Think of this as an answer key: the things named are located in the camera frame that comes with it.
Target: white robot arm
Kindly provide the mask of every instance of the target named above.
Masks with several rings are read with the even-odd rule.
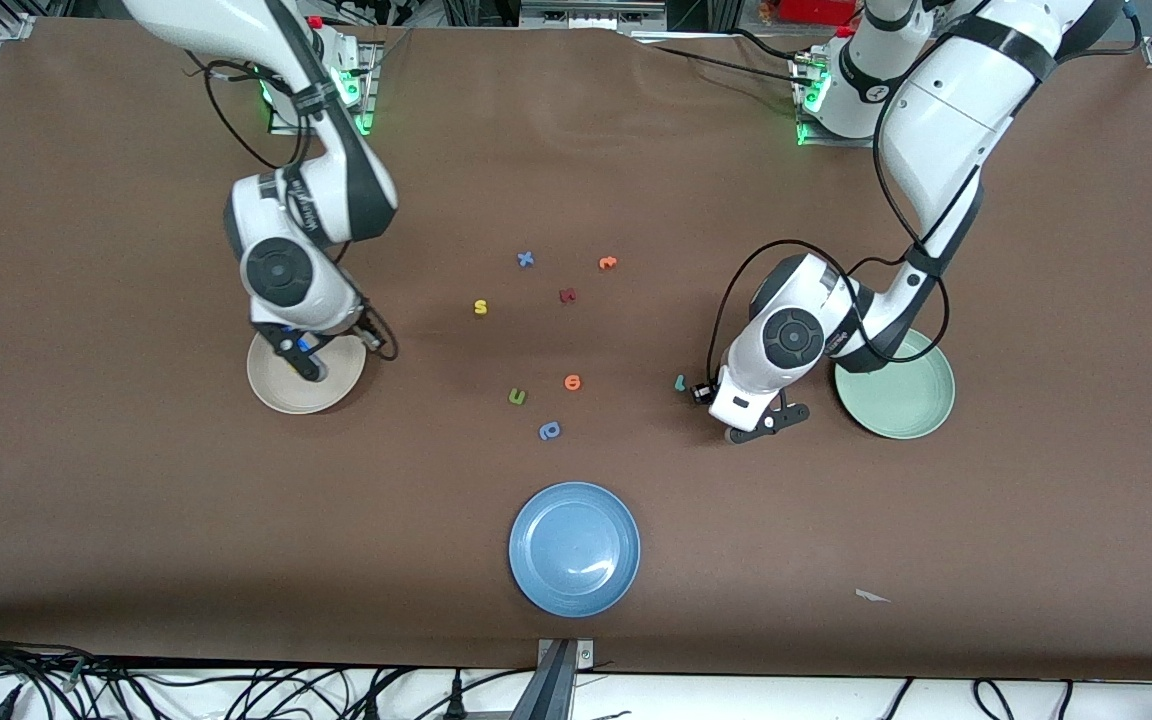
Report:
[[[915,232],[916,241],[886,291],[870,290],[812,253],[776,265],[755,294],[750,324],[727,348],[717,387],[695,392],[699,402],[708,402],[714,418],[742,433],[767,434],[782,419],[767,414],[773,397],[821,356],[854,373],[872,372],[892,359],[977,215],[980,165],[1020,106],[1055,69],[1064,33],[1079,26],[1089,8],[1107,3],[1121,6],[1121,0],[979,3],[953,20],[932,50],[914,63],[886,100],[888,108],[877,129],[877,111],[870,115],[861,107],[864,91],[856,92],[846,82],[846,92],[833,94],[838,90],[833,88],[829,97],[840,99],[838,106],[850,106],[861,118],[849,132],[859,137],[869,123],[884,164],[914,205],[922,229]],[[918,13],[911,10],[908,22],[915,23]],[[1092,35],[1085,28],[1081,32]],[[910,37],[918,40],[918,35]],[[854,39],[864,37],[862,28]],[[893,50],[888,56],[904,58]],[[905,68],[886,74],[904,76]]]
[[[256,331],[308,381],[324,378],[316,348],[340,333],[355,332],[378,350],[384,341],[369,319],[366,297],[324,250],[384,233],[396,213],[397,192],[358,135],[291,0],[126,3],[161,40],[273,70],[325,146],[319,158],[234,183],[225,205],[225,234],[251,296]]]

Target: white paper scrap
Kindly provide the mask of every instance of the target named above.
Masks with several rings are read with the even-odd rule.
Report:
[[[870,602],[890,602],[890,600],[887,600],[886,597],[881,597],[872,592],[865,592],[863,591],[863,589],[859,588],[856,588],[856,597],[863,597],[865,598],[865,600],[869,600]]]

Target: black cable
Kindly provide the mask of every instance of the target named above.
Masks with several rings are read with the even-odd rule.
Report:
[[[736,287],[736,281],[740,280],[741,274],[745,272],[745,268],[748,268],[749,264],[753,263],[753,260],[758,258],[759,255],[763,255],[763,252],[773,249],[773,247],[781,247],[781,245],[804,247],[805,249],[819,255],[820,258],[823,258],[835,270],[835,272],[838,272],[841,275],[844,275],[846,281],[849,281],[850,275],[844,273],[844,271],[842,270],[842,265],[838,263],[838,260],[833,259],[833,255],[828,255],[828,252],[821,250],[819,247],[812,245],[812,243],[810,242],[796,238],[785,238],[785,240],[774,240],[772,242],[768,242],[767,245],[759,247],[758,250],[755,250],[748,256],[748,258],[745,258],[744,263],[741,263],[740,268],[736,268],[736,274],[733,274],[732,281],[727,283],[727,290],[723,290],[722,300],[719,300],[718,302],[718,313],[717,316],[714,316],[714,328],[713,332],[710,333],[708,349],[705,351],[705,381],[710,384],[718,382],[718,379],[714,377],[714,370],[713,370],[714,346],[717,346],[718,343],[718,327],[719,324],[722,323],[723,310],[726,310],[727,308],[727,300],[729,300],[732,296],[732,288]],[[851,296],[850,313],[856,316],[856,333],[861,334],[861,340],[864,341],[869,350],[873,353],[873,355],[877,355],[879,359],[884,361],[884,363],[914,363],[914,361],[917,361],[924,355],[927,355],[929,353],[934,350],[934,348],[937,348],[937,346],[941,343],[941,338],[945,338],[945,332],[950,327],[950,291],[947,290],[947,288],[945,287],[945,281],[942,281],[940,276],[934,276],[932,279],[937,283],[937,286],[941,288],[941,301],[945,306],[943,314],[941,316],[941,328],[938,329],[938,332],[935,333],[935,338],[932,338],[932,342],[929,343],[927,347],[924,347],[923,350],[919,350],[915,353],[915,355],[910,355],[908,357],[893,357],[887,355],[882,350],[879,350],[878,346],[874,344],[874,341],[870,340],[869,333],[865,332],[865,324],[861,321],[861,300],[859,296],[856,296],[856,288],[851,287],[851,282],[842,283],[842,286],[847,288],[847,295]]]
[[[207,71],[207,66],[204,65],[202,62],[202,60],[198,59],[197,55],[195,55],[194,53],[191,53],[191,51],[187,50],[187,51],[184,51],[184,54],[187,55],[187,58],[191,59],[194,61],[194,65],[197,65],[197,68],[198,68],[197,70],[195,70],[192,73],[184,73],[184,77],[195,77],[195,76],[197,76],[198,73],[206,73]]]
[[[760,70],[758,68],[750,68],[745,65],[728,63],[727,60],[719,60],[717,58],[707,58],[704,55],[696,55],[695,53],[687,53],[684,50],[674,50],[673,47],[662,47],[659,45],[653,45],[655,50],[662,53],[668,53],[672,55],[679,55],[680,58],[689,58],[691,60],[700,60],[702,63],[719,65],[719,67],[732,68],[733,70],[740,70],[741,73],[755,74],[755,76],[763,76],[776,79],[783,79],[786,82],[791,82],[794,85],[812,85],[812,81],[803,77],[782,76],[780,73],[768,73],[767,70]]]
[[[393,673],[385,675],[384,679],[376,680],[376,675],[372,675],[372,685],[367,691],[355,702],[351,706],[347,706],[344,712],[340,714],[340,720],[358,720],[358,717],[364,714],[364,711],[369,706],[374,706],[376,700],[380,697],[380,694],[385,692],[385,688],[393,684],[394,680],[402,679],[403,675],[416,670],[416,667],[397,667]]]
[[[988,715],[991,720],[1002,720],[1001,717],[993,714],[988,707],[984,706],[984,698],[980,697],[982,685],[991,689],[991,691],[993,691],[993,694],[998,697],[998,702],[1002,703],[1002,712],[1007,715],[1007,720],[1016,720],[1016,717],[1011,714],[1011,706],[1007,705],[1007,698],[1002,697],[1002,691],[998,689],[998,685],[993,682],[993,680],[977,679],[972,682],[972,698],[977,702],[977,707],[980,708],[980,712]]]
[[[1064,683],[1064,697],[1061,697],[1060,707],[1056,710],[1056,720],[1064,720],[1064,712],[1069,710],[1069,700],[1074,697],[1074,680],[1061,680]]]
[[[487,675],[485,679],[475,680],[472,683],[467,684],[465,687],[461,688],[461,692],[462,694],[470,692],[476,687],[485,685],[485,684],[492,682],[492,680],[500,680],[500,679],[503,679],[507,675],[517,675],[518,673],[531,673],[531,670],[535,670],[535,667],[522,667],[522,669],[517,669],[517,670],[502,670],[502,673],[498,673],[498,674],[494,674],[494,675]],[[426,717],[433,715],[434,712],[437,712],[439,707],[442,707],[444,705],[447,705],[448,700],[452,700],[452,696],[444,697],[442,700],[435,702],[434,705],[425,707],[425,711],[420,712],[420,714],[417,715],[417,717],[412,717],[412,720],[425,720]]]
[[[397,361],[397,336],[394,334],[393,328],[389,327],[389,324],[385,321],[385,316],[380,314],[380,311],[376,310],[374,305],[367,304],[366,311],[367,313],[371,313],[372,318],[376,318],[377,323],[380,323],[380,327],[385,331],[385,336],[389,339],[389,346],[394,348],[394,350],[388,355],[378,350],[376,351],[376,357],[378,357],[379,361],[385,361],[385,363],[393,363],[393,361]]]
[[[763,53],[767,53],[768,55],[772,55],[773,58],[780,58],[782,60],[793,60],[794,59],[794,53],[786,53],[786,51],[776,50],[776,47],[772,47],[771,45],[765,44],[765,41],[763,41],[763,39],[760,37],[756,36],[753,32],[750,32],[750,31],[748,31],[748,29],[744,29],[742,26],[733,28],[733,29],[730,29],[730,31],[727,31],[727,33],[728,35],[738,35],[741,37],[744,37],[745,40],[750,40],[750,41],[753,43],[755,46],[758,46],[758,50],[761,50]]]
[[[288,707],[287,710],[278,712],[270,711],[268,715],[252,717],[250,720],[278,720],[280,717],[288,717],[293,714],[293,712],[303,712],[303,714],[305,714],[305,720],[314,720],[314,714],[305,707]]]
[[[899,691],[896,691],[896,697],[892,698],[892,704],[887,706],[887,714],[882,715],[882,720],[892,720],[896,717],[896,711],[900,710],[900,702],[905,699],[905,694],[909,692],[909,687],[914,684],[914,679],[905,679],[905,683],[901,685]]]
[[[316,691],[316,689],[314,689],[316,684],[321,683],[325,679],[329,679],[329,676],[333,676],[333,675],[342,675],[343,676],[344,675],[344,667],[338,667],[334,670],[326,670],[326,673],[317,676],[317,679],[309,680],[305,684],[301,685],[301,689],[297,689],[296,692],[289,694],[289,696],[285,697],[281,702],[279,702],[278,705],[275,705],[273,707],[273,710],[270,711],[270,717],[278,715],[279,711],[282,710],[282,707],[285,705],[288,705],[289,702],[296,700],[297,697],[301,697],[302,694],[306,694],[306,692],[314,694],[314,696],[317,696],[317,698],[319,698],[319,700],[323,702],[323,705],[326,705],[326,706],[328,706],[329,710],[332,710],[332,714],[334,717],[340,717],[340,714],[342,714],[342,710],[340,710],[340,707],[338,707],[338,705],[335,705],[334,702],[328,700],[328,698],[326,698],[326,696],[324,696],[324,694],[321,694],[319,691]],[[346,684],[346,691],[347,692],[348,692],[348,689],[349,689],[349,687],[348,687],[348,684]],[[346,706],[348,706],[348,705],[349,705],[349,700],[348,700],[348,697],[347,697],[346,698]]]
[[[856,270],[864,268],[864,266],[869,265],[870,263],[878,263],[887,265],[888,268],[895,268],[896,265],[904,263],[904,259],[888,260],[886,258],[879,258],[879,256],[877,255],[870,255],[869,258],[863,258],[857,260],[856,264],[852,265],[851,268],[847,271],[847,276],[850,278],[851,275],[856,274]]]
[[[1129,15],[1128,22],[1132,23],[1132,45],[1129,47],[1105,47],[1105,50],[1091,50],[1091,47],[1087,47],[1087,50],[1081,50],[1078,53],[1064,55],[1058,65],[1064,65],[1070,60],[1091,58],[1093,55],[1131,55],[1135,51],[1140,50],[1140,45],[1144,44],[1144,31],[1140,28],[1140,18],[1135,17],[1135,15]]]
[[[188,52],[187,54],[189,55],[189,59],[195,61],[196,65],[200,65],[200,60],[198,60],[196,55]],[[266,168],[274,170],[278,169],[279,167],[282,167],[282,165],[274,165],[268,159],[265,159],[265,156],[262,156],[260,152],[257,152],[256,149],[250,145],[250,143],[243,141],[243,136],[238,135],[237,129],[234,128],[233,123],[229,122],[229,119],[225,116],[223,109],[220,109],[220,103],[217,101],[215,90],[211,86],[211,81],[212,78],[219,76],[227,82],[248,82],[252,79],[266,82],[270,84],[271,88],[274,88],[274,90],[282,92],[282,94],[287,94],[288,97],[293,96],[291,88],[288,88],[287,83],[283,83],[279,78],[274,78],[265,73],[260,73],[259,69],[248,68],[245,65],[233,63],[229,60],[212,60],[210,61],[210,63],[202,65],[200,67],[202,67],[202,85],[207,91],[207,101],[211,103],[211,109],[215,112],[217,118],[220,118],[220,123],[225,126],[225,129],[228,129],[229,135],[232,135],[234,139],[238,142],[238,145],[241,145],[243,150],[250,152],[251,157],[256,158],[256,160],[259,160],[260,164],[265,165]],[[237,74],[234,74],[234,76],[225,76],[225,74],[220,73],[212,74],[212,70],[214,70],[215,68],[228,68],[237,70]],[[294,146],[291,150],[293,160],[298,158],[298,156],[305,154],[305,150],[302,150],[302,143],[303,145],[308,146],[306,128],[305,124],[303,124],[302,122],[302,118],[297,118],[296,146]],[[283,162],[283,165],[287,165],[293,160],[288,160],[287,162]]]
[[[278,687],[278,684],[285,682],[285,680],[296,679],[296,675],[301,674],[301,672],[302,670],[293,670],[291,674],[283,675],[283,677],[280,679],[278,676],[279,669],[266,670],[266,673],[264,674],[262,674],[260,669],[252,670],[250,682],[248,682],[247,688],[244,688],[243,691],[238,694],[236,698],[234,698],[234,702],[230,703],[229,705],[229,710],[225,711],[223,720],[233,720],[233,718],[235,717],[234,711],[238,710],[238,703],[242,703],[243,711],[238,712],[237,717],[247,717],[247,712],[250,711],[251,707],[256,705],[257,702],[260,702],[260,699],[264,698],[266,694],[270,694],[271,688]],[[256,687],[262,683],[270,683],[270,682],[273,684],[271,684],[270,688],[265,688],[265,691],[262,692],[260,696],[257,696],[256,700],[253,702],[252,692],[256,692]]]
[[[10,655],[10,653],[0,652],[0,662],[3,662],[14,669],[13,674],[23,675],[24,679],[29,680],[35,689],[38,691],[38,696],[41,698],[41,705],[47,712],[47,720],[55,720],[55,710],[52,708],[51,699],[47,697],[47,691],[55,694],[61,705],[65,705],[65,711],[69,712],[69,717],[74,720],[79,719],[79,714],[69,698],[65,697],[65,694],[60,692],[60,688],[55,683],[51,682],[50,676],[37,670],[35,667],[18,659],[18,657]]]

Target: plate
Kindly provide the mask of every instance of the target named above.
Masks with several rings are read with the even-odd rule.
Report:
[[[310,382],[257,334],[247,348],[247,381],[265,406],[280,414],[318,414],[349,395],[366,364],[367,348],[355,334],[343,334],[316,355],[326,367],[326,377]]]
[[[598,615],[626,597],[639,573],[639,528],[606,488],[559,483],[536,493],[513,521],[509,568],[541,611]]]
[[[922,353],[931,344],[909,331],[896,357]],[[833,366],[838,400],[870,432],[893,439],[915,439],[940,429],[954,409],[954,372],[941,348],[914,363],[888,363],[873,373],[849,373]]]

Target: blue plate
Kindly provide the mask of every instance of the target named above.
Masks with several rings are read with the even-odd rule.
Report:
[[[639,528],[626,503],[590,483],[559,483],[522,506],[509,568],[541,611],[589,617],[616,605],[639,573]]]

